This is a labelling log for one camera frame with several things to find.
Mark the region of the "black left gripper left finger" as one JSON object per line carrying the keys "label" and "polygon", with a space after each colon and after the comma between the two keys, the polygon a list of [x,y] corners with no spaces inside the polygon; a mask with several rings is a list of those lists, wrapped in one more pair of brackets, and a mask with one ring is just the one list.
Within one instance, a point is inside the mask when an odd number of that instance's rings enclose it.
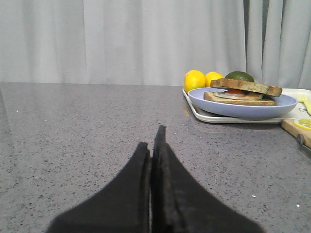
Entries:
{"label": "black left gripper left finger", "polygon": [[102,190],[57,216],[49,233],[147,233],[151,157],[140,142],[117,176]]}

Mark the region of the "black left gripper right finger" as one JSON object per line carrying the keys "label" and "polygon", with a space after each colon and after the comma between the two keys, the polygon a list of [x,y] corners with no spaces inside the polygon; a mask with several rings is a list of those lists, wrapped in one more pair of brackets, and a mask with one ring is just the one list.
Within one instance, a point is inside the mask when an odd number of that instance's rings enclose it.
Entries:
{"label": "black left gripper right finger", "polygon": [[155,136],[152,159],[152,232],[262,233],[256,222],[206,191],[185,169],[165,140],[165,126]]}

